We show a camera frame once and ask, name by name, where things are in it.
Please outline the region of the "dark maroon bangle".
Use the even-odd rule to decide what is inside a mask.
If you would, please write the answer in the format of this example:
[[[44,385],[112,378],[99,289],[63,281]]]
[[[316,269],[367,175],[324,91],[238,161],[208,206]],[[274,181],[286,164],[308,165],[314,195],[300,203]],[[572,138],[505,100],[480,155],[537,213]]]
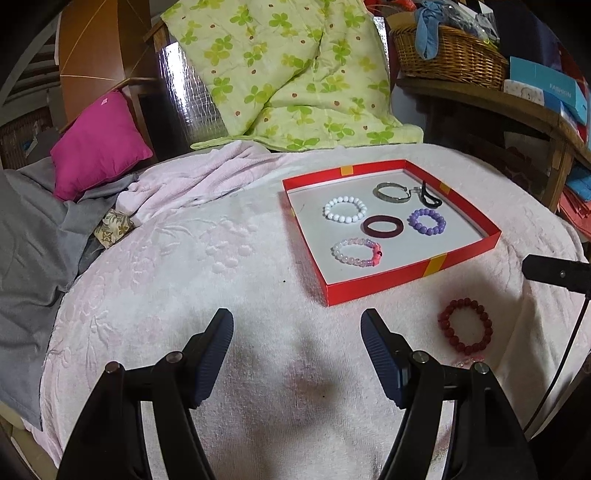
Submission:
[[[396,238],[403,233],[404,229],[404,222],[391,215],[372,215],[362,224],[363,233],[377,239]]]

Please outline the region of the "wooden side table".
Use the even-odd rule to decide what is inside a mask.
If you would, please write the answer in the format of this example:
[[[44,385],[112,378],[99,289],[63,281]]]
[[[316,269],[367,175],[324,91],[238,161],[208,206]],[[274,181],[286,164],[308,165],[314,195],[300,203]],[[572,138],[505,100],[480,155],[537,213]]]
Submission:
[[[524,175],[541,190],[541,203],[553,212],[572,166],[590,166],[590,150],[575,130],[558,113],[538,104],[472,84],[404,77],[397,85],[429,109],[426,142],[469,153],[502,172]],[[501,145],[506,132],[549,142],[542,170]]]

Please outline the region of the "red shallow box tray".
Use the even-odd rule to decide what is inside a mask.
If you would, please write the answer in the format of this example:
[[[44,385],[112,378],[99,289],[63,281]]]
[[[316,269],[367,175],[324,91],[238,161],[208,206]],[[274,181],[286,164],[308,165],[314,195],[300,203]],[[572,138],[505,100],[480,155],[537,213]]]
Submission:
[[[283,189],[329,306],[465,262],[501,237],[477,207],[408,160],[303,174]]]

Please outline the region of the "small floral pouch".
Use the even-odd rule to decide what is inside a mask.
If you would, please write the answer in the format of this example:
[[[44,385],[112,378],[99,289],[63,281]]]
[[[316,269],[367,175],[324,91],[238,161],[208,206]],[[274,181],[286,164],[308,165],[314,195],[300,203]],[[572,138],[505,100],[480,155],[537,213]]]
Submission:
[[[110,209],[94,229],[94,237],[105,248],[109,249],[134,229],[131,219]]]

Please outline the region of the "silver metal bangle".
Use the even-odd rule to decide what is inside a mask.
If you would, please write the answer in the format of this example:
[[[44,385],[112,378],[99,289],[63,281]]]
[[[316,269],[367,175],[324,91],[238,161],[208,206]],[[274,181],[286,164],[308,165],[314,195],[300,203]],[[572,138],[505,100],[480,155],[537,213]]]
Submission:
[[[412,197],[412,190],[396,182],[381,182],[373,189],[373,195],[385,202],[407,203]]]

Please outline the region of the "blue fashion box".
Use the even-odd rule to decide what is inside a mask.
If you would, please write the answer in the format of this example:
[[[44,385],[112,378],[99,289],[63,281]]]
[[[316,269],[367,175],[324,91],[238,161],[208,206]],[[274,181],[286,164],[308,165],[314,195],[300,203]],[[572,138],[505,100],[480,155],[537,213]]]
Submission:
[[[510,79],[552,94],[566,105],[581,124],[587,124],[588,102],[575,79],[550,67],[518,57],[510,58]]]

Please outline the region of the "grey bed sheet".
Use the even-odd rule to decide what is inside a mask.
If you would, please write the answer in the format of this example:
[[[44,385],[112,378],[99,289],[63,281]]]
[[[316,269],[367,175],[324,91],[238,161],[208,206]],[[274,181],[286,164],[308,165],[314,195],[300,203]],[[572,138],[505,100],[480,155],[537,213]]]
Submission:
[[[125,174],[62,201],[50,158],[1,173],[1,401],[35,428],[61,300],[100,254],[93,232],[134,179]]]

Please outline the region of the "magenta pillow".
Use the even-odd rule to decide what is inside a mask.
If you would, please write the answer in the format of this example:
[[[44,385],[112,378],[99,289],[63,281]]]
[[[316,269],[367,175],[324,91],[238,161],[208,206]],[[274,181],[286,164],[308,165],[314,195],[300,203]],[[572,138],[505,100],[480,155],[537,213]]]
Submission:
[[[54,195],[75,201],[87,190],[119,179],[152,156],[126,98],[117,90],[111,91],[89,105],[51,148]]]

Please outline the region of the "silver insulation foil sheet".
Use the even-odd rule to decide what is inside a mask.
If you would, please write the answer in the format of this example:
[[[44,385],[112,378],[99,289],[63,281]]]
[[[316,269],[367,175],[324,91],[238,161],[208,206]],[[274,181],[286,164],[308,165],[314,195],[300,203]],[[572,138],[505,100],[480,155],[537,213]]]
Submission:
[[[157,53],[159,76],[169,102],[173,125],[189,147],[228,135],[204,81],[178,42]]]

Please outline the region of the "wicker basket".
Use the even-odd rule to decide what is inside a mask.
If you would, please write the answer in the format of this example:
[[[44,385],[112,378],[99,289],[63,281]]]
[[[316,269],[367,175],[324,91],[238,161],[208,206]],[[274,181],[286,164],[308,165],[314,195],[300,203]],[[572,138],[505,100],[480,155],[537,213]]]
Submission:
[[[501,90],[508,75],[508,60],[492,45],[449,27],[439,27],[439,49],[424,60],[416,51],[417,27],[391,32],[405,77],[474,84]]]

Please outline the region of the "woven rattan drawer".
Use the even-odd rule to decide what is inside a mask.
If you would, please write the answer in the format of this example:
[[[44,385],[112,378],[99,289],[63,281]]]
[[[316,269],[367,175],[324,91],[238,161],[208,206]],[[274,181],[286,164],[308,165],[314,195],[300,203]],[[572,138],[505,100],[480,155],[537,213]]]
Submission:
[[[42,107],[8,122],[1,127],[1,162],[4,169],[18,169],[27,164],[37,137],[51,129],[50,109]]]

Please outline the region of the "green clover pattern quilt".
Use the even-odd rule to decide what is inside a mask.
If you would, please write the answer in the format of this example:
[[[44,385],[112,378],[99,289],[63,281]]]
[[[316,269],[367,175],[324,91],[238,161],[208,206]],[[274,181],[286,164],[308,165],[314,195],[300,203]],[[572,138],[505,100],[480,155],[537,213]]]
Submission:
[[[225,127],[194,150],[235,140],[274,151],[423,140],[391,112],[384,45],[361,1],[178,1],[161,18]]]

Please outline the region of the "blue cloth in basket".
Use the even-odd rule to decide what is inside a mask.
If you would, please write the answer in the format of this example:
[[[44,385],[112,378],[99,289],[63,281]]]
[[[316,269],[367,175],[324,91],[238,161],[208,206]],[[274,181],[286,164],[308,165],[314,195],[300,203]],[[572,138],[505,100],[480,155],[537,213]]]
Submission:
[[[441,25],[463,28],[464,12],[453,1],[423,1],[415,11],[415,50],[423,60],[433,60],[439,52],[439,28]]]

